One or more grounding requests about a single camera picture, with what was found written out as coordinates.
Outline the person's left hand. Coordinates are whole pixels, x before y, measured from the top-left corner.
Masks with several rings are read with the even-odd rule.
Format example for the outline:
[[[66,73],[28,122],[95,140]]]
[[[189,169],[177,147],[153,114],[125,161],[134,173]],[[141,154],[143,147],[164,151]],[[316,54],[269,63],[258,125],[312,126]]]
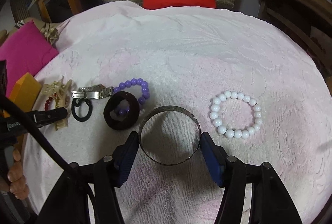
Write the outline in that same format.
[[[21,154],[17,149],[13,150],[13,159],[13,166],[9,169],[7,174],[7,179],[10,184],[8,185],[3,179],[1,179],[1,191],[9,191],[14,194],[18,200],[24,200],[29,195],[29,188],[23,174]]]

